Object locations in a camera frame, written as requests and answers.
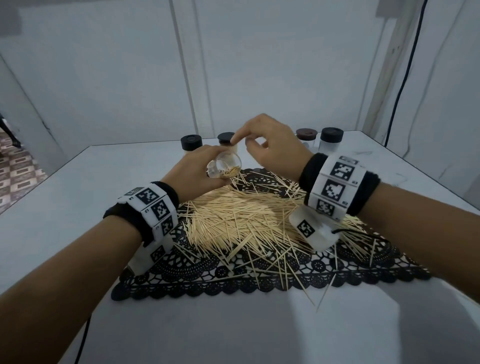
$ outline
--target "table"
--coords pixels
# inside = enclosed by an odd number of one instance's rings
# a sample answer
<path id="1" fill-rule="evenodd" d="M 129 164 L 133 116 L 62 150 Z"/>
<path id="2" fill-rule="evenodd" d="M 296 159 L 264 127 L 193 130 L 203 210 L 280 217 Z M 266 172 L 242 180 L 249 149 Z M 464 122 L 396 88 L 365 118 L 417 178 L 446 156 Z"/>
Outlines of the table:
<path id="1" fill-rule="evenodd" d="M 346 132 L 340 150 L 385 182 L 480 214 L 362 132 Z M 73 158 L 0 215 L 0 292 L 182 155 L 179 141 L 167 141 L 91 146 Z M 243 143 L 239 156 L 258 167 Z M 308 289 L 316 302 L 323 292 Z M 123 302 L 108 292 L 81 363 L 479 363 L 479 328 L 478 305 L 439 279 L 331 288 L 317 314 L 294 288 Z M 61 363 L 73 363 L 82 333 Z"/>

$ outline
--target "tiled floor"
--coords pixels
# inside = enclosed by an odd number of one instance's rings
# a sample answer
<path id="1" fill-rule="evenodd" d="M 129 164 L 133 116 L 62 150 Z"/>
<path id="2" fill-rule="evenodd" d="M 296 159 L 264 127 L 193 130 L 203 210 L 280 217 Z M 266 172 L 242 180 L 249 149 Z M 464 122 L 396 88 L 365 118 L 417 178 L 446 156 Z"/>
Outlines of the tiled floor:
<path id="1" fill-rule="evenodd" d="M 0 214 L 41 183 L 47 175 L 24 149 L 0 133 Z"/>

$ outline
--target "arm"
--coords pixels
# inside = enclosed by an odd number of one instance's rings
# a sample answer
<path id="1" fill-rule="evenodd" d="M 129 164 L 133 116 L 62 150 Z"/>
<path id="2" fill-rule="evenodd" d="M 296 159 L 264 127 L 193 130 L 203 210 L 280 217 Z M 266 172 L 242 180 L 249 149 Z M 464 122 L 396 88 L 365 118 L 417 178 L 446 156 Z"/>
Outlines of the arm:
<path id="1" fill-rule="evenodd" d="M 255 141 L 259 136 L 267 139 L 263 145 Z M 242 138 L 257 162 L 297 182 L 305 175 L 305 166 L 313 156 L 288 126 L 265 114 L 245 123 L 231 143 Z M 310 173 L 310 179 L 314 175 L 310 189 L 325 158 L 317 160 L 316 173 Z M 480 216 L 381 183 L 359 217 L 400 250 L 480 303 Z"/>
<path id="2" fill-rule="evenodd" d="M 186 155 L 162 181 L 180 202 L 230 183 L 206 165 L 224 148 Z M 138 230 L 109 216 L 0 296 L 0 356 L 5 363 L 56 363 L 136 252 Z"/>

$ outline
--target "jar lid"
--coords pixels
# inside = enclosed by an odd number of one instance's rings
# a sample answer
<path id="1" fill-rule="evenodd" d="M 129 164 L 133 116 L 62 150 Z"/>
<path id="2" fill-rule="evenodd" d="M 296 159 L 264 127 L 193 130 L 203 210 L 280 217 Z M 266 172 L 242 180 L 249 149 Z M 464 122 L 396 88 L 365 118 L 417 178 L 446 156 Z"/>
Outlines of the jar lid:
<path id="1" fill-rule="evenodd" d="M 343 130 L 338 128 L 323 128 L 320 140 L 327 143 L 340 143 L 343 138 Z"/>
<path id="2" fill-rule="evenodd" d="M 300 140 L 315 140 L 317 134 L 318 132 L 315 129 L 297 129 L 297 138 L 299 138 Z"/>
<path id="3" fill-rule="evenodd" d="M 196 134 L 190 134 L 180 139 L 181 148 L 187 152 L 191 152 L 203 145 L 202 137 Z"/>
<path id="4" fill-rule="evenodd" d="M 230 144 L 230 139 L 233 137 L 235 133 L 233 132 L 225 132 L 225 133 L 221 133 L 218 135 L 218 142 L 220 144 Z"/>

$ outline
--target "forearm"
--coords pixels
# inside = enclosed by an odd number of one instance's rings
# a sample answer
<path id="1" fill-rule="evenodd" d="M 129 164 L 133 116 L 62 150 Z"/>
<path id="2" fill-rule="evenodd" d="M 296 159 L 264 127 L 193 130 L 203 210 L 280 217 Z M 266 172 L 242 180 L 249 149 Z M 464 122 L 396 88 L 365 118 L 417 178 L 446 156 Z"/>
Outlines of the forearm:
<path id="1" fill-rule="evenodd" d="M 141 236 L 110 216 L 0 296 L 4 362 L 56 363 L 138 249 Z"/>
<path id="2" fill-rule="evenodd" d="M 479 216 L 381 183 L 359 218 L 480 302 Z"/>

